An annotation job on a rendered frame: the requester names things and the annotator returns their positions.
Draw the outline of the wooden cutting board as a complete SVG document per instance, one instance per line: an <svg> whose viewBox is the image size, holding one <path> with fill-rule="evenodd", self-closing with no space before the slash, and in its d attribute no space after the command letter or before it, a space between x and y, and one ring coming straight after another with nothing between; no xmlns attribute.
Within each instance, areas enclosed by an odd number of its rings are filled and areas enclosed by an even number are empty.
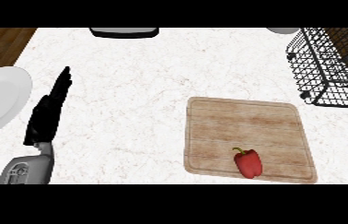
<svg viewBox="0 0 348 224"><path fill-rule="evenodd" d="M297 107L283 102L193 97L186 106L185 169L242 176L235 155L252 149L264 181L314 183L317 171Z"/></svg>

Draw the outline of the red bell pepper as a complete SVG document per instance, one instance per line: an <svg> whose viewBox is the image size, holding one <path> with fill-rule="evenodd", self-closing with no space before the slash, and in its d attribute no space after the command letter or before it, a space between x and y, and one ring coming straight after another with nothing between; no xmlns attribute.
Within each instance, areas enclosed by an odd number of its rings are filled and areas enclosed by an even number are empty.
<svg viewBox="0 0 348 224"><path fill-rule="evenodd" d="M258 153L254 149L244 150L241 147L235 147L238 153L235 154L235 164L241 174L245 178L252 179L263 173L263 163Z"/></svg>

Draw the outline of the grey round object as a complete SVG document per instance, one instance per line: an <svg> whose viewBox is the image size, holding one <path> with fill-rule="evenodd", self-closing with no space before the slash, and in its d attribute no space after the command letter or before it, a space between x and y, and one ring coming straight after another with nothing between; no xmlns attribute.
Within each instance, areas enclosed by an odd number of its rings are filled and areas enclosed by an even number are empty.
<svg viewBox="0 0 348 224"><path fill-rule="evenodd" d="M273 33L277 34L292 34L295 33L301 28L267 28Z"/></svg>

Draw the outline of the white plate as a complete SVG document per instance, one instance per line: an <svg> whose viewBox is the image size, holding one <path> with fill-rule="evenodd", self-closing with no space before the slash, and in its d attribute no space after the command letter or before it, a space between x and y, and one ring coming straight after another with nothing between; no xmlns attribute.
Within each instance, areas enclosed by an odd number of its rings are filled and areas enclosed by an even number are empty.
<svg viewBox="0 0 348 224"><path fill-rule="evenodd" d="M16 66L0 67L0 129L27 105L33 90L30 73Z"/></svg>

